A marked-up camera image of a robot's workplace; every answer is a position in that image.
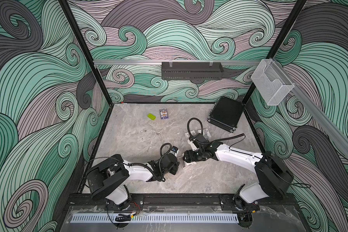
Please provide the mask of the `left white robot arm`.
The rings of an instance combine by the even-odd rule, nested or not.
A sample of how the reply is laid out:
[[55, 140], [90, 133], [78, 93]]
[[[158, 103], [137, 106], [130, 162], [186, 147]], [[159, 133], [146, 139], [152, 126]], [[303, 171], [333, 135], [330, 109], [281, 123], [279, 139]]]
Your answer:
[[86, 172], [91, 198], [107, 199], [118, 206], [126, 203], [130, 199], [126, 181], [164, 182], [166, 174], [178, 171], [178, 153], [177, 147], [165, 143], [160, 147], [160, 158], [147, 163], [128, 162], [120, 154], [106, 158]]

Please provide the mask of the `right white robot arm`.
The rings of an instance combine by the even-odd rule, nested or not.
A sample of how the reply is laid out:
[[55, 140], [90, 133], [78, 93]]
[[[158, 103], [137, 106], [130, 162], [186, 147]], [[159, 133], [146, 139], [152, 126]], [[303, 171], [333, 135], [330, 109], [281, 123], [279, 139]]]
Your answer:
[[245, 168], [258, 178], [257, 182], [251, 185], [240, 186], [234, 194], [233, 203], [236, 210], [256, 211], [259, 208], [257, 202], [264, 198], [282, 200], [290, 187], [311, 188], [307, 183], [295, 183], [291, 170], [282, 159], [270, 151], [256, 153], [233, 148], [224, 143], [224, 138], [208, 141], [203, 131], [193, 135], [189, 129], [190, 123], [194, 120], [191, 118], [187, 122], [188, 143], [191, 149], [182, 155], [185, 167], [213, 159]]

